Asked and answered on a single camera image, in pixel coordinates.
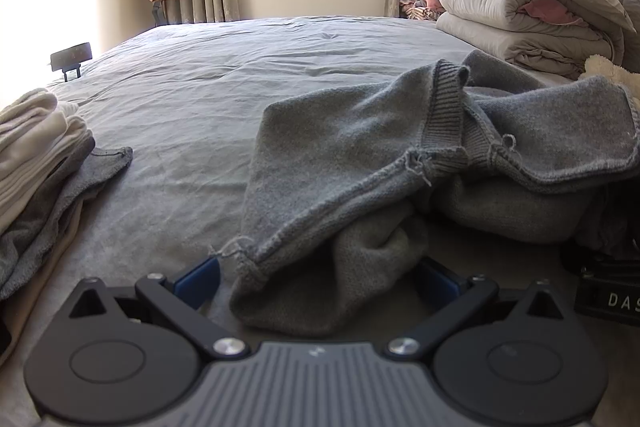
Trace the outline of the grey bed sheet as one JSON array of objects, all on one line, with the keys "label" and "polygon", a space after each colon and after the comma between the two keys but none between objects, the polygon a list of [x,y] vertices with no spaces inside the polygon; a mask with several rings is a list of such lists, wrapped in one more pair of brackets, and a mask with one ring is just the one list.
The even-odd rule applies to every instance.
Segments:
[{"label": "grey bed sheet", "polygon": [[[296,17],[151,29],[94,61],[55,93],[75,102],[102,150],[128,146],[131,164],[82,210],[77,234],[44,286],[1,369],[1,421],[31,426],[28,356],[76,285],[97,277],[129,286],[207,257],[222,281],[204,317],[252,346],[265,340],[385,343],[423,314],[407,271],[330,335],[302,337],[242,323],[230,310],[233,273],[221,251],[239,235],[255,142],[265,109],[312,92],[386,83],[440,60],[461,63],[469,44],[416,20]],[[603,219],[637,211],[638,176],[597,188],[572,236],[593,239]],[[425,256],[503,282],[553,277],[568,239],[529,243],[428,218]]]}]

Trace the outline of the small black device on stand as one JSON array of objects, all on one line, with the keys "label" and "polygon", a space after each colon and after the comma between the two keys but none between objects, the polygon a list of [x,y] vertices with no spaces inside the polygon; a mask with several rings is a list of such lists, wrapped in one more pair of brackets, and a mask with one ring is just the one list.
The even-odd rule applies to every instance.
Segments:
[{"label": "small black device on stand", "polygon": [[69,72],[73,72],[75,77],[79,78],[81,76],[81,64],[91,60],[91,44],[84,42],[52,53],[50,55],[50,67],[52,72],[62,72],[64,81],[67,82],[67,74]]}]

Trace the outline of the folded grey duvet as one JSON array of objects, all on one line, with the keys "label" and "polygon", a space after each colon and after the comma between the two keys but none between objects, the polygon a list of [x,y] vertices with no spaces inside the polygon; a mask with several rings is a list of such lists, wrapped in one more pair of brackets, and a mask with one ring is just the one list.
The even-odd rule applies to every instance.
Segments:
[{"label": "folded grey duvet", "polygon": [[582,75],[591,55],[622,66],[625,32],[636,31],[620,0],[439,1],[439,30],[508,63],[567,79]]}]

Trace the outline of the white folded clothes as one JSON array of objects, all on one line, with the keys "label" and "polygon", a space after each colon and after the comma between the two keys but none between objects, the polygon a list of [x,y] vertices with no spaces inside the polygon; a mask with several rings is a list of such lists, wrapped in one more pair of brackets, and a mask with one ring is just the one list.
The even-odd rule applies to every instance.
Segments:
[{"label": "white folded clothes", "polygon": [[90,138],[73,102],[58,101],[46,89],[29,91],[1,111],[1,228],[25,209],[37,188]]}]

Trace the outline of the white plush dog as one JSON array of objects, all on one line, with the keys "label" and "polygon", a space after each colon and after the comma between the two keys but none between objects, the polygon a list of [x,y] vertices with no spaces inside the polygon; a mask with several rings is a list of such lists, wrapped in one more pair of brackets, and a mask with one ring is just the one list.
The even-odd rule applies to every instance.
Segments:
[{"label": "white plush dog", "polygon": [[591,55],[585,61],[585,72],[579,76],[580,80],[592,76],[602,76],[612,83],[619,84],[627,89],[636,105],[640,104],[640,74],[628,72],[627,69],[613,64],[601,55]]}]

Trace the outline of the grey knit sweater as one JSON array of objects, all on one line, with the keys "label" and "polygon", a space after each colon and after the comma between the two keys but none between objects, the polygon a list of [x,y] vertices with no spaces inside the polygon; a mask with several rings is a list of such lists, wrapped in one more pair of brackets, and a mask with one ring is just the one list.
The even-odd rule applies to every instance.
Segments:
[{"label": "grey knit sweater", "polygon": [[547,87],[475,51],[288,98],[262,115],[221,251],[229,307],[258,329],[330,335],[426,254],[432,213],[559,242],[598,187],[638,173],[638,103],[603,77]]}]

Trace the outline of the grey folded garment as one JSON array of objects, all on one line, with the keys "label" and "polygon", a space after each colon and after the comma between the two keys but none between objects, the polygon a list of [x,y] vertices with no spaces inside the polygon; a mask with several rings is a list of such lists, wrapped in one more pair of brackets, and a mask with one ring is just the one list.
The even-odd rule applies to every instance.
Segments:
[{"label": "grey folded garment", "polygon": [[102,150],[88,136],[58,163],[1,234],[3,300],[34,278],[70,225],[72,213],[128,168],[132,158],[134,151],[130,147]]}]

